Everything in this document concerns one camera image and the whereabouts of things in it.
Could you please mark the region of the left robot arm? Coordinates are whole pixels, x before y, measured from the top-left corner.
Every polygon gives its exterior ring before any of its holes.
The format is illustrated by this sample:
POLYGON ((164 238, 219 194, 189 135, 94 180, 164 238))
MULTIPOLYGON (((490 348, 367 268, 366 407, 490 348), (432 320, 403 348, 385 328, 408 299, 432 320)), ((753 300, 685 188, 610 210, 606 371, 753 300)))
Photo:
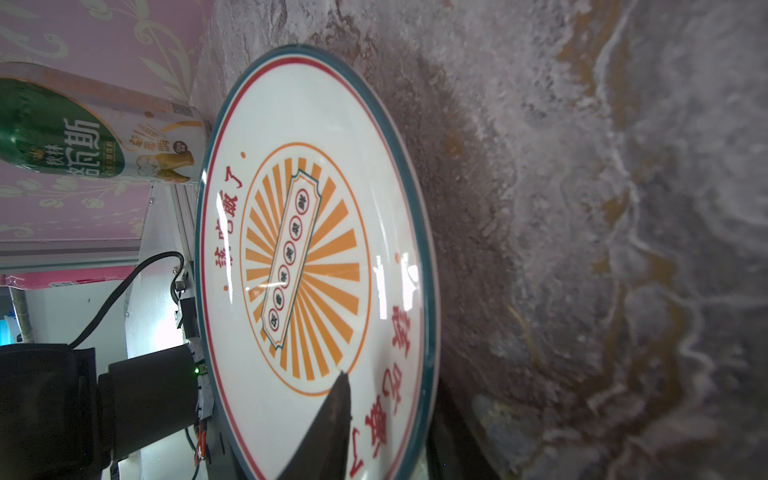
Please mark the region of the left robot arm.
POLYGON ((186 346, 113 363, 104 374, 92 348, 2 347, 2 478, 99 478, 195 422, 194 369, 186 346))

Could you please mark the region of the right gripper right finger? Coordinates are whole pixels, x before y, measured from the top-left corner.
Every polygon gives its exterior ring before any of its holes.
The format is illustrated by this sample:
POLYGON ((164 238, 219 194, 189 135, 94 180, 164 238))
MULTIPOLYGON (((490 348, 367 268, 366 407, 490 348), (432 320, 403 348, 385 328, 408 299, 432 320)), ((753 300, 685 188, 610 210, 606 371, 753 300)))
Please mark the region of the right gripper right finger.
POLYGON ((499 478, 444 383, 437 385, 427 437, 427 470, 430 479, 499 478))

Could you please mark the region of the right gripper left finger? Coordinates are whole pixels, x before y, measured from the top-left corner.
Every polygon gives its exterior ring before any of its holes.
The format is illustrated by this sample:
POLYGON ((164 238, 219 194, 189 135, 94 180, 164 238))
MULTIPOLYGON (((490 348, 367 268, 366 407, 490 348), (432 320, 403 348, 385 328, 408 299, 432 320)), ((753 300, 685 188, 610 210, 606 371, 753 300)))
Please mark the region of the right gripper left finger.
POLYGON ((279 479, 345 479, 351 410, 349 377, 341 372, 279 479))

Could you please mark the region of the orange sunburst plate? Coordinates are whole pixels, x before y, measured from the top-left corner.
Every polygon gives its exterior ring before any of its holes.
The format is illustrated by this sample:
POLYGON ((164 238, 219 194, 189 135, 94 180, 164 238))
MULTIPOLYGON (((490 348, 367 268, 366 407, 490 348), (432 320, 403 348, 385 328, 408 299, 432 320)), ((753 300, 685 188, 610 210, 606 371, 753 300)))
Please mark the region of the orange sunburst plate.
POLYGON ((435 403, 439 289, 383 102, 326 51, 268 52, 222 106, 197 208, 203 348, 245 476, 281 475, 345 372, 345 479, 409 478, 435 403))

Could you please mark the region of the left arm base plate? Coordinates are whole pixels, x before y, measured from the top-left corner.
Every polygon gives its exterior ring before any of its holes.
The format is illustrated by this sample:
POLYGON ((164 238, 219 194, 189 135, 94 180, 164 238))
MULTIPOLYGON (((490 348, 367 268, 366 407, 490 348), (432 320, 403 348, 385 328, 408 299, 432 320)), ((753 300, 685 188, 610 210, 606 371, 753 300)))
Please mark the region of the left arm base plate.
POLYGON ((179 300, 176 323, 191 352, 192 370, 197 382, 196 419, 191 432, 187 432, 188 440, 194 447, 194 461, 198 469, 193 478, 202 479, 202 475, 205 475, 207 479, 245 479, 232 447, 225 438, 224 418, 215 407, 212 375, 208 373, 194 298, 179 300))

